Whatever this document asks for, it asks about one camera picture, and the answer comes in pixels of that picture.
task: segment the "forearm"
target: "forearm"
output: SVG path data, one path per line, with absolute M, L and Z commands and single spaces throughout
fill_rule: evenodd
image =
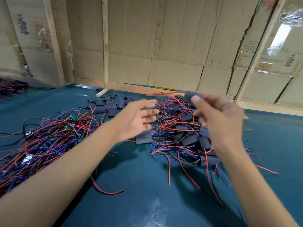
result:
M 4 195 L 0 199 L 2 226 L 52 226 L 115 144 L 116 134 L 105 123 L 64 156 Z
M 266 183 L 241 143 L 218 152 L 249 226 L 298 226 Z

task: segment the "right hand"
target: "right hand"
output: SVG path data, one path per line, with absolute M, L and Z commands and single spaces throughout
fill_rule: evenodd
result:
M 222 97 L 203 93 L 202 98 L 193 96 L 192 103 L 197 110 L 194 116 L 200 116 L 199 122 L 208 127 L 212 148 L 224 151 L 242 145 L 243 109 Z

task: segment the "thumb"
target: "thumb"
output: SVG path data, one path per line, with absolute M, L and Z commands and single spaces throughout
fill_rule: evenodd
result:
M 191 98 L 192 103 L 195 105 L 195 107 L 202 112 L 202 114 L 206 118 L 210 118 L 214 112 L 216 111 L 209 103 L 207 103 L 204 99 L 202 99 L 200 96 L 195 95 Z

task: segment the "left hand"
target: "left hand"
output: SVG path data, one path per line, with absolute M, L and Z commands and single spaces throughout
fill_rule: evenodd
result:
M 142 99 L 129 102 L 128 105 L 113 119 L 108 121 L 113 129 L 118 131 L 118 141 L 124 141 L 136 135 L 152 129 L 151 122 L 156 121 L 158 109 L 148 109 L 155 107 L 156 99 Z

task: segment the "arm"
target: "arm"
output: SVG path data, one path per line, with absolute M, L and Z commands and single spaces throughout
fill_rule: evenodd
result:
M 86 140 L 4 195 L 0 199 L 1 226 L 52 226 L 116 143 L 152 128 L 149 123 L 156 120 L 152 115 L 159 110 L 141 109 L 154 107 L 156 102 L 129 103 Z
M 193 96 L 191 100 L 198 108 L 195 115 L 203 114 L 199 121 L 209 128 L 212 148 L 230 175 L 248 225 L 298 226 L 243 148 L 243 110 L 231 101 L 207 93 L 203 99 Z

